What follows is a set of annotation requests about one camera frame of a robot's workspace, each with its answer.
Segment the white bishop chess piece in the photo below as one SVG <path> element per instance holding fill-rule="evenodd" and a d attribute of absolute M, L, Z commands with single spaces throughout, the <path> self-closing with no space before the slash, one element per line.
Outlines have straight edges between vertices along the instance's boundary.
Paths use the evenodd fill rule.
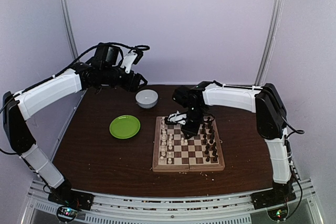
<path fill-rule="evenodd" d="M 165 146 L 165 145 L 166 145 L 166 137 L 167 137 L 166 134 L 162 135 L 162 138 L 161 138 L 161 145 L 162 145 L 162 146 Z"/>

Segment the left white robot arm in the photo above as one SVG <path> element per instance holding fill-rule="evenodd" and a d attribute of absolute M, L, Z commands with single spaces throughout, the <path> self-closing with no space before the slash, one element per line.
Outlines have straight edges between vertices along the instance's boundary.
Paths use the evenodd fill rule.
<path fill-rule="evenodd" d="M 96 48 L 93 57 L 82 62 L 75 60 L 60 73 L 29 88 L 3 96 L 3 128 L 12 154 L 19 156 L 51 189 L 64 205 L 71 205 L 76 197 L 71 183 L 38 146 L 30 122 L 53 103 L 89 88 L 119 86 L 135 92 L 146 84 L 139 73 L 132 70 L 143 57 L 144 49 L 131 47 L 122 55 L 118 46 Z"/>

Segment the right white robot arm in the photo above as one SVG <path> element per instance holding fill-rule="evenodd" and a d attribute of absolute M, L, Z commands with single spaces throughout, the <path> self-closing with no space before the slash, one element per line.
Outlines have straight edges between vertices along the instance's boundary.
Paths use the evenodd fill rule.
<path fill-rule="evenodd" d="M 174 90 L 172 99 L 187 110 L 170 114 L 165 118 L 165 123 L 181 125 L 186 138 L 198 133 L 210 106 L 225 106 L 254 113 L 257 132 L 267 144 L 272 164 L 273 186 L 269 199 L 279 204 L 289 198 L 292 193 L 289 124 L 286 108 L 273 84 L 237 86 L 215 80 L 202 81 L 192 88 L 179 86 Z"/>

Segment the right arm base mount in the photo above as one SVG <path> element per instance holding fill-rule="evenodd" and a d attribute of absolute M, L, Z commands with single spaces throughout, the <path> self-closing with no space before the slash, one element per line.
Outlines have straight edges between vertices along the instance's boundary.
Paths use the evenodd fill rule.
<path fill-rule="evenodd" d="M 284 195 L 283 193 L 275 191 L 274 189 L 260 191 L 251 194 L 251 200 L 255 210 L 270 208 L 277 205 L 283 205 L 295 199 L 296 199 L 295 193 Z"/>

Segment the wooden chess board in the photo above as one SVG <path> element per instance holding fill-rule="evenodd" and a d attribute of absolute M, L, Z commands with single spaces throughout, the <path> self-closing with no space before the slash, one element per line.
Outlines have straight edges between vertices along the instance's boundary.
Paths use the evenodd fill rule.
<path fill-rule="evenodd" d="M 156 118 L 152 170 L 154 172 L 217 172 L 225 168 L 224 155 L 216 121 L 210 117 L 199 127 L 196 136 L 186 139 L 181 125 L 162 127 L 163 116 Z M 162 135 L 166 134 L 166 145 L 161 145 Z M 172 143 L 173 150 L 168 150 Z"/>

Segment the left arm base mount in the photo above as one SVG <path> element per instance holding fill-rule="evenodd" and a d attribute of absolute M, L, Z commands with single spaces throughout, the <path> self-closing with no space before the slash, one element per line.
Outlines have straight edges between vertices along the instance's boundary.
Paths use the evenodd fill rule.
<path fill-rule="evenodd" d="M 48 196 L 48 200 L 60 205 L 68 206 L 76 210 L 90 210 L 94 200 L 94 195 L 72 190 L 69 199 L 62 200 L 54 193 L 50 193 Z"/>

